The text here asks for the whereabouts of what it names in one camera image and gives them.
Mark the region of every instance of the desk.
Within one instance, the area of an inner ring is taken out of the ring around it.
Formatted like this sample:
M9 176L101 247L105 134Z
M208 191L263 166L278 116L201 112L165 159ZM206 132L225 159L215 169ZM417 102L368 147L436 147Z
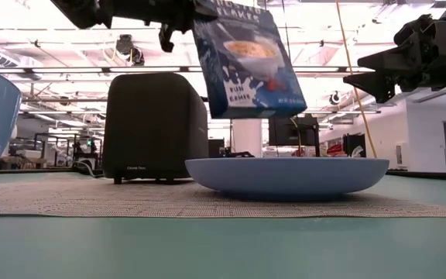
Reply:
M369 191L446 205L446 181L385 177ZM5 277L446 279L446 219L0 217Z
M2 170L11 170L13 164L18 164L22 169L40 169L46 166L46 159L43 158L21 158L5 156L1 157Z

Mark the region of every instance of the ceiling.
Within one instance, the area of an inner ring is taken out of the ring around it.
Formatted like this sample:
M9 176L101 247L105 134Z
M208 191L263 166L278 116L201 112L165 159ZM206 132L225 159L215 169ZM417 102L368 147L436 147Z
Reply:
M321 3L315 3L314 0L308 3L286 1L285 12L278 2L269 2L266 7L273 14L284 45L286 48L290 47L289 56L295 67L345 67L348 61L335 3L328 0L317 1ZM257 5L253 0L234 2ZM434 1L431 0L414 2L417 4L384 5L383 1L376 0L342 1L341 17L354 66L360 57L394 47L393 35L404 23L424 13L431 13L438 18L444 11L432 8ZM199 67L191 32L184 35L174 33L172 42L175 48L172 53L164 53L158 41L159 27L155 23L144 26L140 21L116 18L111 29L96 26L78 30L51 1L0 0L0 51L20 60L22 57L31 57L33 60L29 61L34 63L34 67L124 67L127 62L120 57L113 57L112 51L120 34L132 35L135 45L144 53L145 67ZM207 95L201 73L180 74L187 78L200 95ZM43 79L33 85L15 75L7 78L18 82L17 86L27 98L33 94L34 98L37 95L37 98L67 96L97 99L107 97L109 81L113 77L113 74L44 74ZM64 82L66 79L79 81ZM341 109L332 107L328 101L329 95L335 91L347 97L341 106L352 104L352 87L344 84L339 76L326 76L319 69L316 73L299 74L299 82L310 110ZM27 105L28 109L39 107L38 109L81 111L105 110L106 104L79 102L64 107L54 102ZM104 122L90 115L79 115L75 120L80 121L80 118L89 119L98 126ZM225 122L212 123L214 125L210 124L210 127L214 127L213 130L226 129Z

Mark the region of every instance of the bowl illustration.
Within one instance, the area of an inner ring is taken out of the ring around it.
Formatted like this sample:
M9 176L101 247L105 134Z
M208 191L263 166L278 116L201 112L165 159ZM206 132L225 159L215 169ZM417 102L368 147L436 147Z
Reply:
M265 44L234 40L223 45L254 78L268 81L278 72L276 53Z

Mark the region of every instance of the non-slip mat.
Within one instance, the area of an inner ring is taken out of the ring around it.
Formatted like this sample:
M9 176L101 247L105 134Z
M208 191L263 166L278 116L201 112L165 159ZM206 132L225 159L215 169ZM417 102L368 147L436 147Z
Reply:
M275 203L227 198L194 182L114 185L103 179L0 184L0 215L170 218L446 217L446 207L357 193L341 200Z

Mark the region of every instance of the column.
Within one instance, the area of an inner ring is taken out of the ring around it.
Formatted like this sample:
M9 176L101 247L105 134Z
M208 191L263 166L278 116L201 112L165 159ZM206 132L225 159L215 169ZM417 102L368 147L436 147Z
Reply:
M233 152L249 151L255 157L262 156L262 120L233 120Z

